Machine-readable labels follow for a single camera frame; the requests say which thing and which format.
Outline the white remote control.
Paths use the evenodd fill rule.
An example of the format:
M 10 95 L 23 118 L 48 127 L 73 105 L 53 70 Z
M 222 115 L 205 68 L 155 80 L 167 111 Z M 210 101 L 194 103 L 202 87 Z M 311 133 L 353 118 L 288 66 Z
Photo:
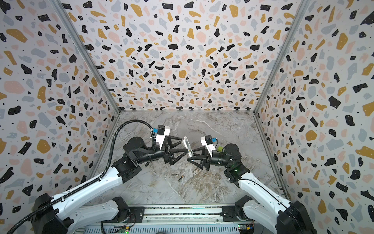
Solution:
M 186 148 L 186 150 L 188 151 L 189 158 L 193 157 L 193 150 L 192 150 L 191 145 L 190 145 L 190 143 L 188 141 L 188 138 L 186 136 L 183 137 L 182 144 Z

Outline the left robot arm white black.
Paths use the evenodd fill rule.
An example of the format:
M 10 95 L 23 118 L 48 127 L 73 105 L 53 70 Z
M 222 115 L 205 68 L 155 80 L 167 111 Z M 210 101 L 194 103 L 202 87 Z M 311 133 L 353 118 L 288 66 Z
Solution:
M 174 165 L 191 153 L 186 137 L 156 136 L 156 140 L 161 143 L 148 147 L 141 137 L 133 137 L 124 145 L 122 158 L 114 162 L 105 175 L 97 175 L 54 197 L 44 194 L 37 198 L 34 205 L 37 213 L 29 218 L 34 233 L 69 234 L 96 222 L 123 222 L 135 218 L 120 197 L 95 206 L 86 207 L 85 204 L 134 178 L 141 172 L 142 163 L 163 159 L 166 164 Z

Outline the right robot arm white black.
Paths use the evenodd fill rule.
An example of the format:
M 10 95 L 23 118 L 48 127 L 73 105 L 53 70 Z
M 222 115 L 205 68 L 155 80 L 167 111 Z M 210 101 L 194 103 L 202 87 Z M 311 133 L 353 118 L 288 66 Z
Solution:
M 304 205 L 284 199 L 244 166 L 236 144 L 230 143 L 221 151 L 216 151 L 213 144 L 194 150 L 189 143 L 183 145 L 189 154 L 188 162 L 207 170 L 212 165 L 223 166 L 229 182 L 250 195 L 250 199 L 239 207 L 241 219 L 253 219 L 274 234 L 317 232 Z

